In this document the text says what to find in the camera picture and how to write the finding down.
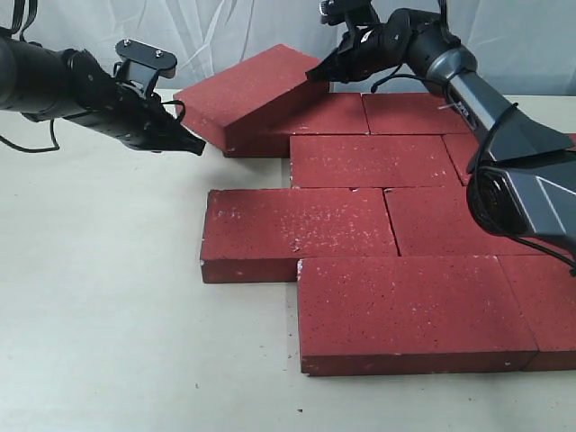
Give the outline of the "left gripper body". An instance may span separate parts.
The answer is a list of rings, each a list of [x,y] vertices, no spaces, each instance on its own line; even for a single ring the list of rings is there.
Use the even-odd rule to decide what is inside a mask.
[[[129,149],[174,151],[174,132],[182,118],[170,114],[161,97],[117,81],[87,50],[67,51],[67,119],[117,139]]]

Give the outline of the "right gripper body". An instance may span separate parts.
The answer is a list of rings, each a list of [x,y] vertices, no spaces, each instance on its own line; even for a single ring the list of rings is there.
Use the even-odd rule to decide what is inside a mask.
[[[346,82],[366,80],[376,72],[403,63],[412,38],[414,11],[394,11],[386,22],[347,27],[337,50],[346,62]]]

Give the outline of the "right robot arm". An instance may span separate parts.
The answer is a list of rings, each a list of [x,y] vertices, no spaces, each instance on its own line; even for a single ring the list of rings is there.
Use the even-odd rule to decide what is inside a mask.
[[[344,24],[341,42],[307,78],[353,83],[419,81],[457,113],[477,141],[466,202],[486,233],[575,264],[575,150],[565,133],[533,120],[478,74],[454,35],[448,7],[394,10],[382,21],[369,1],[323,1],[322,23]]]

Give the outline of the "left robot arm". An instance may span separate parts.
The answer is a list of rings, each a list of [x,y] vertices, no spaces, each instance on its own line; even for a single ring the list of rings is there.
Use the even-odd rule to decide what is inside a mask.
[[[106,72],[86,49],[55,51],[31,42],[1,40],[1,108],[31,122],[63,119],[117,139],[129,149],[200,156],[206,142],[184,125],[156,93],[159,78],[176,73],[176,56],[143,42],[120,40],[120,60]]]

